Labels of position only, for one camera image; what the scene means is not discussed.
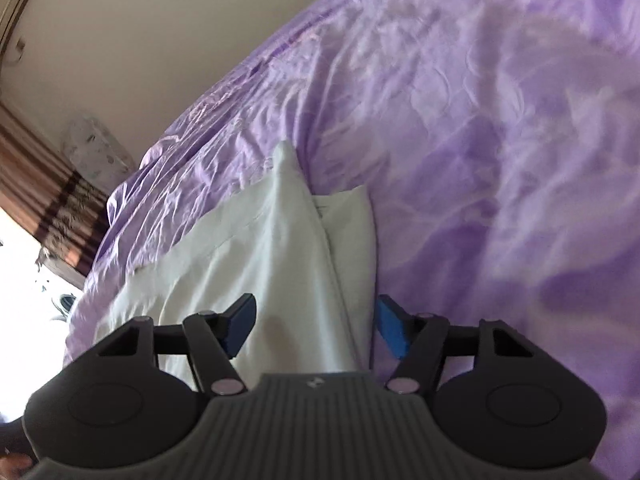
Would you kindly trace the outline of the person's right hand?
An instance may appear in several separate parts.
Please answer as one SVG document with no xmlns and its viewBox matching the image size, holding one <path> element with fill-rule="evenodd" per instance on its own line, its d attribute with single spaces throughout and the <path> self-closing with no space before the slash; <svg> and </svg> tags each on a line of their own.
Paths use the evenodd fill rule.
<svg viewBox="0 0 640 480">
<path fill-rule="evenodd" d="M 22 475 L 32 468 L 32 459 L 25 454 L 9 453 L 0 457 L 0 478 L 2 480 L 20 480 Z"/>
</svg>

